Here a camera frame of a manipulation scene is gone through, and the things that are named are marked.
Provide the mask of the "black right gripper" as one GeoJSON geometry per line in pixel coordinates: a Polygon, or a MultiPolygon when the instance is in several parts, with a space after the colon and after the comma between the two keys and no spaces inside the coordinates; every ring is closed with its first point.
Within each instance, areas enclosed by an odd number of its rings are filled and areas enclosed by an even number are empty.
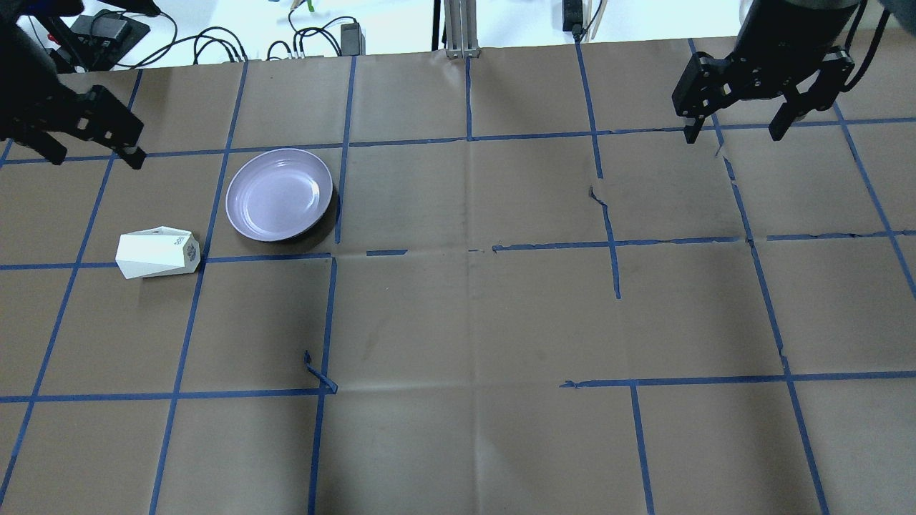
{"type": "Polygon", "coordinates": [[[673,90],[687,144],[707,118],[739,101],[782,97],[769,136],[783,140],[812,110],[825,111],[844,91],[854,61],[837,38],[854,1],[752,1],[726,58],[694,52],[673,90]]]}

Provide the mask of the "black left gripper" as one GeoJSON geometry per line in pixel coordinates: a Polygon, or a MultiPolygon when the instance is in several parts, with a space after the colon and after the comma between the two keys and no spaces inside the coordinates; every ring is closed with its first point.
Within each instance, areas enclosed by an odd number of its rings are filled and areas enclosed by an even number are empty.
{"type": "Polygon", "coordinates": [[[9,16],[2,19],[1,49],[3,140],[62,165],[67,148],[53,134],[65,133],[111,150],[132,170],[142,169],[147,153],[138,140],[144,124],[108,88],[76,92],[62,84],[48,54],[9,16]]]}

